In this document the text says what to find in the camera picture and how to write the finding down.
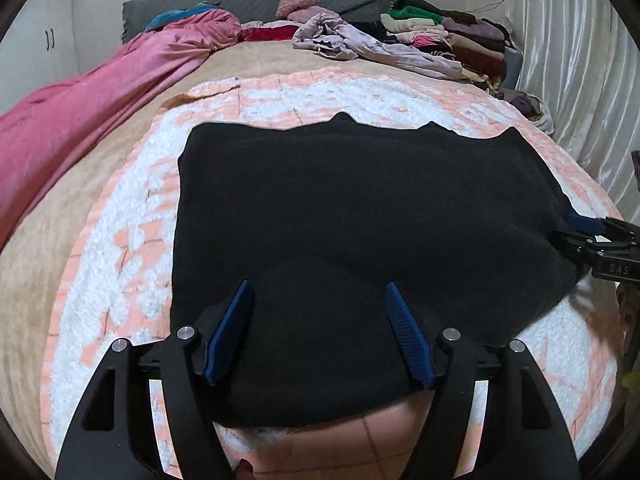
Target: bed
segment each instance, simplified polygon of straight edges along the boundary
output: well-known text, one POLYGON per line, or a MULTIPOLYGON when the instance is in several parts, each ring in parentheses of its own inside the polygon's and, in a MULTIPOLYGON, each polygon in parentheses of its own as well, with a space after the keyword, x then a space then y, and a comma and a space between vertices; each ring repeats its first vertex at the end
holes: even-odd
MULTIPOLYGON (((56 324, 52 319, 60 320, 63 315, 59 312, 58 317, 52 318, 52 310, 65 297, 61 283, 74 278, 73 273, 66 274, 70 269, 70 255, 73 256, 74 247, 86 231, 86 225, 91 225, 96 220, 92 219, 92 213, 96 211, 101 197, 105 196, 104 190, 112 182, 113 175, 130 161, 127 158, 132 152, 135 153, 136 143, 148 133, 161 106, 166 110, 190 99, 180 101, 184 99, 182 97, 176 102, 172 98, 183 94, 193 99, 193 93, 189 94, 190 90, 196 87, 202 89, 201 85, 210 81, 229 78, 256 80, 274 74, 315 73, 312 71, 322 69, 329 70, 330 73, 336 71, 335 73, 341 73, 345 78, 350 78, 344 75, 348 73, 372 76, 372 80, 378 83, 397 82, 414 90, 420 87, 436 88, 436 91, 447 89, 452 93, 465 92, 465 98, 477 101, 479 106, 484 106, 484 101, 488 99, 484 92, 468 85, 461 88, 459 83, 454 82, 434 83, 434 80, 423 76, 365 60, 327 60, 312 52, 293 50, 289 41, 241 43, 211 56, 196 72, 160 94, 109 134, 59 180, 36 209, 24 219, 0 253, 0 290, 3 291, 0 303, 0 374, 6 378, 0 383, 0 406, 27 452, 49 475, 53 472, 51 459, 55 458, 56 446, 52 445, 50 431, 47 429, 52 414, 41 410, 41 406, 51 406, 52 403, 49 402, 50 399, 42 399, 41 396, 47 395, 49 391, 46 385, 42 387, 43 378, 50 372, 47 366, 52 363, 50 357, 56 351, 60 335, 56 333, 56 324)), ((471 107, 467 119, 480 121, 479 116, 474 113, 471 107)), ((490 136, 490 131, 494 135, 498 134, 503 126, 499 120, 494 121, 494 124, 482 124, 489 132, 484 136, 490 136)), ((552 143, 546 144, 546 140, 537 137, 535 131, 531 135, 532 139, 540 141, 543 150, 547 150, 548 160, 552 160, 555 165, 552 170, 564 175, 566 181, 576 187, 576 196, 584 202, 586 208, 583 209, 584 212, 616 215, 600 187, 572 163, 565 153, 559 148, 554 149, 552 143)), ((575 388, 575 381, 570 377, 573 361, 559 365, 555 372, 557 391, 566 390, 566 394, 560 396, 564 395, 568 399, 567 403, 575 404, 572 408, 576 413, 575 418, 569 421, 574 425, 572 436, 578 437, 579 431, 575 427, 577 423, 580 428, 588 430, 584 433, 588 437, 585 436, 586 440, 580 444, 582 452, 606 420, 615 384, 615 352, 621 336, 620 327, 616 325, 616 307, 612 285, 595 285, 587 280, 580 284, 563 307, 562 315, 566 322, 558 330, 565 332, 551 331, 548 334, 550 338, 564 340, 566 346, 575 345, 577 338, 588 335, 584 354, 575 357, 578 362, 588 363, 583 370, 585 376, 576 381, 584 380, 591 395, 578 396, 577 399, 572 397, 571 389, 575 388), (592 309, 585 308, 586 304, 591 305, 592 309)), ((543 338, 538 334, 531 337, 527 342, 536 348, 538 357, 543 356, 548 351, 543 338)), ((58 395, 63 395, 63 392, 58 391, 58 395)), ((256 456, 256 460, 263 460, 258 464, 261 467, 259 471, 262 472, 260 478, 293 478, 292 475, 295 475, 296 478, 391 479, 399 474, 408 458, 407 450, 412 445, 411 440, 415 441, 417 437, 415 431, 421 426, 426 413, 425 399, 418 396, 404 404, 390 406, 387 411, 400 417, 405 430, 400 435, 386 434, 388 442, 383 446, 382 458, 378 455, 380 449, 369 447, 370 442, 367 443, 367 437, 371 431, 376 431, 376 425, 385 424, 385 417, 376 414, 370 414, 367 420, 357 418, 351 425, 342 427, 342 434, 348 440, 351 432, 356 432, 354 427, 357 426, 358 436, 354 437, 354 446, 364 446, 364 449, 358 448, 356 451, 347 448, 337 453, 335 446, 331 444, 333 437, 330 428, 315 428, 311 433, 296 432, 292 438, 283 438, 277 431, 257 432, 240 437, 231 433, 226 439, 227 443, 231 443, 227 450, 234 460, 240 457, 242 450, 245 454, 256 456), (304 451, 307 449, 305 439, 308 440, 312 433, 315 435, 315 443, 320 442, 325 450, 325 455, 318 453, 318 460, 328 457, 327 460, 332 464, 329 469, 322 469, 318 463, 314 464, 312 456, 304 451), (292 454, 298 452, 302 453, 304 460, 311 461, 306 470, 290 459, 292 454), (265 458, 265 453, 273 453, 277 460, 270 461, 265 458), (360 456, 367 453, 373 454, 370 460, 348 463, 349 455, 360 456), (343 468, 335 467, 345 464, 343 468)), ((476 433, 481 431, 481 425, 480 430, 477 424, 474 428, 472 429, 476 433)), ((167 467, 171 466, 169 458, 167 467)))

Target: metal screw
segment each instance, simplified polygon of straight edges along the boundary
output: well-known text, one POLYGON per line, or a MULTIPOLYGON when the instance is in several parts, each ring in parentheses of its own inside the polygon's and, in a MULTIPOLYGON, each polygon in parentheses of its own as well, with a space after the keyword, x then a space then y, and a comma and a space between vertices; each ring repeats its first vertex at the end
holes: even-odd
POLYGON ((126 339, 116 339, 113 343, 111 343, 111 349, 114 352, 122 352, 127 347, 126 339))
POLYGON ((511 348, 511 350, 513 350, 514 352, 520 354, 524 352, 527 347, 524 346, 524 343, 519 339, 512 339, 509 343, 509 348, 511 348))
POLYGON ((448 341, 457 341, 458 339, 460 339, 460 332, 458 332, 458 330, 456 330, 455 328, 444 329, 442 331, 442 335, 444 336, 444 339, 448 341))
POLYGON ((183 326, 178 329, 178 337, 180 339, 191 339, 196 333, 196 329, 193 326, 183 326))

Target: curtain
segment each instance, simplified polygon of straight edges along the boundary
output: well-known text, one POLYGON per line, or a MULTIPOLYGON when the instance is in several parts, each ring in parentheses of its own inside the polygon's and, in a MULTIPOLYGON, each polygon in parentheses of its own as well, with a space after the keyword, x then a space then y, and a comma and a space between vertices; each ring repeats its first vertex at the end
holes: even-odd
POLYGON ((554 140, 640 223, 640 52, 609 0, 510 0, 517 88, 547 102, 554 140))

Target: beige blanket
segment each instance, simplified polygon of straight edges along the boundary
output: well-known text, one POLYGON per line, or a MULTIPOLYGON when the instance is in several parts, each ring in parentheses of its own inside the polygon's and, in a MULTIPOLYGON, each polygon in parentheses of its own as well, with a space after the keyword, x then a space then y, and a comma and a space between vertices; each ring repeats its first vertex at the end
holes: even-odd
POLYGON ((211 56, 196 72, 106 137, 56 184, 6 245, 0 254, 0 408, 24 447, 50 476, 53 471, 42 437, 39 398, 50 314, 71 247, 108 178, 123 165, 169 97, 208 80, 293 73, 331 65, 354 72, 427 80, 365 60, 338 62, 293 50, 289 41, 238 44, 211 56))

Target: blue gripper pad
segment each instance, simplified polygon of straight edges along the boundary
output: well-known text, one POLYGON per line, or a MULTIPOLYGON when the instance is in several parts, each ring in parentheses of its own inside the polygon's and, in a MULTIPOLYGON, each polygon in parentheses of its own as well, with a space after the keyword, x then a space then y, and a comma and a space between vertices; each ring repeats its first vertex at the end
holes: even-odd
POLYGON ((606 227, 599 218, 590 218, 576 214, 565 215, 564 221, 576 231, 588 235, 603 235, 606 227))
POLYGON ((431 346, 424 338, 395 283, 386 286, 385 312, 411 375, 425 388, 431 388, 436 379, 431 366, 431 346))
POLYGON ((253 307, 254 290, 249 282, 244 280, 207 344, 204 378, 211 386, 229 371, 253 307))

